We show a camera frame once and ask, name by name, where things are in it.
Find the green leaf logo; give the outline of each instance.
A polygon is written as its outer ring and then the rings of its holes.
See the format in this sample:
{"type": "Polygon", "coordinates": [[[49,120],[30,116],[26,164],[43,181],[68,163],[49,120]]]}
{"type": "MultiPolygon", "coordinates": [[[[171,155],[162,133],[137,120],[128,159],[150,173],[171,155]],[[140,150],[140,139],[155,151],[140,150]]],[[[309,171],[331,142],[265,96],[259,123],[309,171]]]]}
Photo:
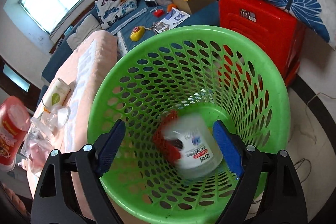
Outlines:
{"type": "Polygon", "coordinates": [[[54,93],[51,97],[51,105],[57,104],[60,100],[60,96],[58,93],[54,93]]]}

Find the green plastic basket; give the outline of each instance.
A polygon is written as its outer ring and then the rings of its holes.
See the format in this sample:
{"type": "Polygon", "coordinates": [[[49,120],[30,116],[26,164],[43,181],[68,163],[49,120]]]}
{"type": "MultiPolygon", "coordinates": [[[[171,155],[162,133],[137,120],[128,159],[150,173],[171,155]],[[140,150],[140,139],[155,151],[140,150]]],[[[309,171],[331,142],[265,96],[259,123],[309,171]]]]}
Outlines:
{"type": "MultiPolygon", "coordinates": [[[[149,223],[214,223],[237,178],[225,162],[207,177],[184,180],[152,142],[160,117],[198,112],[208,127],[221,119],[246,144],[286,147],[288,94],[271,59],[251,40],[220,27],[176,28],[146,40],[105,78],[93,102],[88,141],[117,119],[126,136],[101,182],[123,209],[149,223]]],[[[256,196],[263,191],[265,174],[256,196]]]]}

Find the plastic bag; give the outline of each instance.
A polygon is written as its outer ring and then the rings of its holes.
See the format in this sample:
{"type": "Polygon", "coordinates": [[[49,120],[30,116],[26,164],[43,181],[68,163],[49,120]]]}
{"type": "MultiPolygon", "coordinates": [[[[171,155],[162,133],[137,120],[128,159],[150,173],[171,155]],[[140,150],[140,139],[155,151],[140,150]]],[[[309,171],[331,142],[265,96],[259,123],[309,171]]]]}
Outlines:
{"type": "Polygon", "coordinates": [[[38,119],[32,118],[21,154],[28,159],[30,171],[37,177],[40,177],[44,164],[54,149],[51,144],[52,139],[53,134],[48,127],[38,119]]]}

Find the bottle label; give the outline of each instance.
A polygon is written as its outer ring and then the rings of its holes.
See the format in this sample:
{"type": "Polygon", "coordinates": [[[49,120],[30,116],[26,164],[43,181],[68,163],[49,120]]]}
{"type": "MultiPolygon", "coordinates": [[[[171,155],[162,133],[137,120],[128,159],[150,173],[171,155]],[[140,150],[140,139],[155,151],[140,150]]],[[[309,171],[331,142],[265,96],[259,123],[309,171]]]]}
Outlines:
{"type": "Polygon", "coordinates": [[[209,145],[197,130],[183,135],[179,141],[182,144],[182,146],[179,145],[178,147],[181,158],[176,162],[179,168],[195,168],[206,163],[213,157],[209,145]]]}

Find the window sill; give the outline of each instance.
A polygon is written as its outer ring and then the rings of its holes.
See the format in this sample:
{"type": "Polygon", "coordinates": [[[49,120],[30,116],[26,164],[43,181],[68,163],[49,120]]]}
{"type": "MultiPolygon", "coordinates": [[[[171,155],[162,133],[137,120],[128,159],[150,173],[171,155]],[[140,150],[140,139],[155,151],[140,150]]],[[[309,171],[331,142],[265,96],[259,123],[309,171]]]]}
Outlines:
{"type": "Polygon", "coordinates": [[[94,1],[96,0],[80,0],[52,31],[49,36],[52,42],[57,43],[69,25],[94,1]]]}

